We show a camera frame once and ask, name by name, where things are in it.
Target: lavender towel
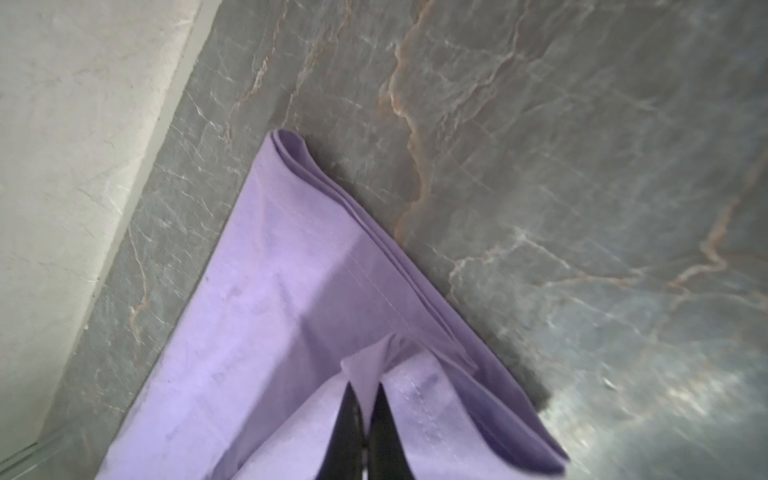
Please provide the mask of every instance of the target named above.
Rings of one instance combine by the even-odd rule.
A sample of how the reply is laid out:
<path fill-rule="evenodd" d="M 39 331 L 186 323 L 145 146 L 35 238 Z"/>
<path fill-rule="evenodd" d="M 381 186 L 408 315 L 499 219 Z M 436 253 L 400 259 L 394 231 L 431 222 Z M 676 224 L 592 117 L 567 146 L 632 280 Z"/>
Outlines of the lavender towel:
<path fill-rule="evenodd" d="M 520 386 L 292 131 L 264 141 L 97 478 L 314 478 L 382 383 L 414 476 L 560 475 Z"/>

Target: white wall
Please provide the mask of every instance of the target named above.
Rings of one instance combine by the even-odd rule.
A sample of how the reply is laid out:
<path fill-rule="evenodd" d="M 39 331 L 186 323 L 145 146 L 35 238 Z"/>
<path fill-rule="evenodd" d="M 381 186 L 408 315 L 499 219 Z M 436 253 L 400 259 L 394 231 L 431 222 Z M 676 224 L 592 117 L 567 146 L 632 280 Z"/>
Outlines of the white wall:
<path fill-rule="evenodd" d="M 216 1 L 0 1 L 0 459 L 39 433 L 201 2 L 202 45 Z"/>

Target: purple fabric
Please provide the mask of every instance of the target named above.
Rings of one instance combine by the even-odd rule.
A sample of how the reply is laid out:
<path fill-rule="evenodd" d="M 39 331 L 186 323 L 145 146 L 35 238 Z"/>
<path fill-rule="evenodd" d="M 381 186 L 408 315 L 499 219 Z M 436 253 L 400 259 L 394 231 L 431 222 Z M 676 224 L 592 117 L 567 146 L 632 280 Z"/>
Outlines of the purple fabric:
<path fill-rule="evenodd" d="M 344 388 L 379 382 L 416 478 L 561 474 L 504 366 L 286 130 L 219 243 L 97 478 L 314 478 Z"/>

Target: gray marble floor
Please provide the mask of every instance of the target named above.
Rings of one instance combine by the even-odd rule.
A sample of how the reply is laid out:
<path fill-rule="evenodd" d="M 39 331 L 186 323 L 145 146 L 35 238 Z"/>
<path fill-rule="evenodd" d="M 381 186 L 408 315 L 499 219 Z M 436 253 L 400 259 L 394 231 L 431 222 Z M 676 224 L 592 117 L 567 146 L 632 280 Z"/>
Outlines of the gray marble floor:
<path fill-rule="evenodd" d="M 94 475 L 283 125 L 503 359 L 571 478 L 765 478 L 767 31 L 760 0 L 223 0 L 34 473 Z"/>

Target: fabric fold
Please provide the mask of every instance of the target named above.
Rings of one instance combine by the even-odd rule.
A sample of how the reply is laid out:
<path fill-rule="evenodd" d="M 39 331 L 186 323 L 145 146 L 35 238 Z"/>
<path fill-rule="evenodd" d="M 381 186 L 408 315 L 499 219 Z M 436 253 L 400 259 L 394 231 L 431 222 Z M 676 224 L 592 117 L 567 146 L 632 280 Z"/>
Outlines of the fabric fold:
<path fill-rule="evenodd" d="M 312 478 L 347 382 L 366 422 L 384 385 L 416 478 L 483 468 L 460 445 L 485 458 L 477 478 L 564 469 L 490 349 L 303 139 L 273 131 L 98 478 L 266 478 L 281 462 Z M 313 454 L 276 453 L 298 445 Z"/>

